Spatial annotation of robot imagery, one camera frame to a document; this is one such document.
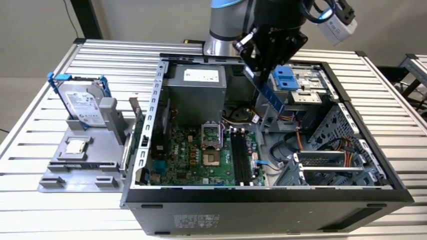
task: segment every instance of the white wall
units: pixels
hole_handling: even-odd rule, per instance
[[[122,41],[204,40],[210,0],[91,0],[105,37]]]
[[[93,0],[114,40],[181,42],[205,40],[210,0]],[[330,46],[317,27],[306,23],[304,48],[365,51],[376,64],[394,65],[405,53],[427,54],[425,0],[348,0],[358,27],[350,39]]]
[[[182,39],[204,40],[208,36],[210,0],[91,2],[106,39],[179,43]],[[382,65],[394,65],[404,53],[427,54],[425,0],[348,2],[358,22],[352,38],[332,47],[317,27],[306,23],[305,48],[361,50]],[[69,10],[81,34],[70,5]],[[0,77],[43,77],[74,37],[61,0],[0,0]]]
[[[45,77],[74,38],[61,0],[0,0],[0,77]]]

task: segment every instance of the motherboard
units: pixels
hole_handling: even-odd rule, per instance
[[[244,139],[244,147],[240,142],[233,143],[236,133],[229,130],[173,127],[165,158],[153,160],[149,184],[236,186],[241,174],[245,174],[250,185],[264,186],[261,168],[254,164],[258,156],[254,134],[244,131],[238,136]],[[213,142],[220,142],[221,146],[204,144]]]

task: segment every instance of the slotted aluminum surface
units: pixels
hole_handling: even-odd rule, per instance
[[[54,73],[103,74],[117,108],[147,104],[158,53],[198,55],[196,44],[87,40],[73,45]],[[174,239],[427,239],[427,136],[369,60],[349,51],[300,50],[294,60],[328,62],[370,133],[413,196],[412,206],[348,234],[177,236]],[[142,239],[119,193],[38,193],[39,177],[61,140],[66,111],[45,84],[0,146],[0,235],[5,239]]]

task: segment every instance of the ram slot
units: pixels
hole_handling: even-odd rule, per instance
[[[233,178],[236,185],[249,185],[250,179],[250,168],[249,159],[246,156],[246,140],[244,133],[230,133],[230,154],[233,164]]]

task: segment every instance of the power supply label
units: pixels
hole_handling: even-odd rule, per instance
[[[89,126],[103,125],[102,115],[93,95],[77,91],[67,91],[65,95],[78,120]]]
[[[205,69],[185,69],[183,81],[218,83],[218,71]]]
[[[220,222],[218,214],[175,214],[174,227],[178,229],[205,228],[214,229]]]

